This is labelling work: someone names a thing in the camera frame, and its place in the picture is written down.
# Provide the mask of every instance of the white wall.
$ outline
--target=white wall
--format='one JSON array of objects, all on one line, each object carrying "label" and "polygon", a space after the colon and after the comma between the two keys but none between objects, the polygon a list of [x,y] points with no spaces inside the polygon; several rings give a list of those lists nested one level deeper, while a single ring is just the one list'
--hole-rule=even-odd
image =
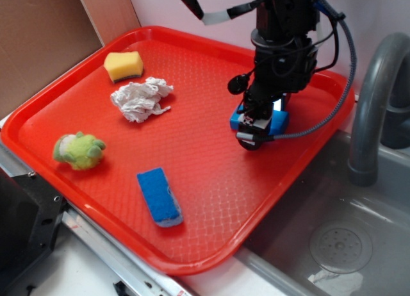
[{"label": "white wall", "polygon": [[[142,26],[158,25],[253,49],[250,33],[255,28],[256,13],[245,14],[219,25],[205,26],[180,0],[131,0]],[[199,0],[204,12],[215,12],[251,0]],[[328,0],[337,11],[347,16],[346,23],[354,37],[358,67],[354,87],[359,91],[370,58],[380,41],[396,31],[410,35],[410,0]],[[340,31],[340,61],[334,71],[347,76],[349,50]],[[319,66],[332,59],[332,40],[319,52]]]}]

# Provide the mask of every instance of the plush toy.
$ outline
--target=plush toy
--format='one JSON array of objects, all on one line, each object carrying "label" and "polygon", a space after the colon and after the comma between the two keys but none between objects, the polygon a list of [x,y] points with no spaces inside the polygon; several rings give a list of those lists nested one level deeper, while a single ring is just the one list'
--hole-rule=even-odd
[{"label": "plush toy", "polygon": [[62,136],[54,146],[53,158],[69,163],[74,170],[94,168],[103,158],[106,148],[102,140],[82,132]]}]

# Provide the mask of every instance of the stainless steel sink basin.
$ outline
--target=stainless steel sink basin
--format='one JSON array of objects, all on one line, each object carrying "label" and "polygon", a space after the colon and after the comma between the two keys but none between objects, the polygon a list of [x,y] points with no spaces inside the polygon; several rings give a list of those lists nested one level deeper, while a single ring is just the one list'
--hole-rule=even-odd
[{"label": "stainless steel sink basin", "polygon": [[244,246],[313,295],[410,295],[410,156],[382,146],[357,187],[349,142],[336,133]]}]

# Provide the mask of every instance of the crumpled rag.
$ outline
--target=crumpled rag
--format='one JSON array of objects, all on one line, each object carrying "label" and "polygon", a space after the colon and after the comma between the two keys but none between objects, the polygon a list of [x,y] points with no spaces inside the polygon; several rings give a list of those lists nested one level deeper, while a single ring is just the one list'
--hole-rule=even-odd
[{"label": "crumpled rag", "polygon": [[142,123],[151,114],[161,115],[171,108],[161,108],[159,101],[173,89],[164,79],[149,77],[145,83],[129,83],[120,87],[111,94],[111,101],[128,121]]}]

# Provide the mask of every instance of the orange plastic tray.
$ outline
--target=orange plastic tray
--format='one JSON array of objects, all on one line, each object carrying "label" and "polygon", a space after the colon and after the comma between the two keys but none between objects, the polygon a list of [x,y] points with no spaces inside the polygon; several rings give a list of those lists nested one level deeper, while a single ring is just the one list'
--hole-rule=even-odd
[{"label": "orange plastic tray", "polygon": [[[144,123],[128,122],[110,94],[103,62],[111,51],[138,51],[142,78],[163,78],[171,105]],[[241,101],[227,82],[250,71],[254,51],[161,27],[131,31],[70,70],[23,104],[1,130],[3,142],[148,264],[171,275],[207,270],[231,256],[294,182],[352,109],[351,92],[339,114],[303,138],[243,149],[229,118]],[[316,74],[292,96],[287,132],[307,129],[334,108],[345,79]],[[52,159],[64,134],[82,131],[106,142],[103,161],[78,172]],[[184,222],[161,228],[151,219],[136,174],[162,167]]]}]

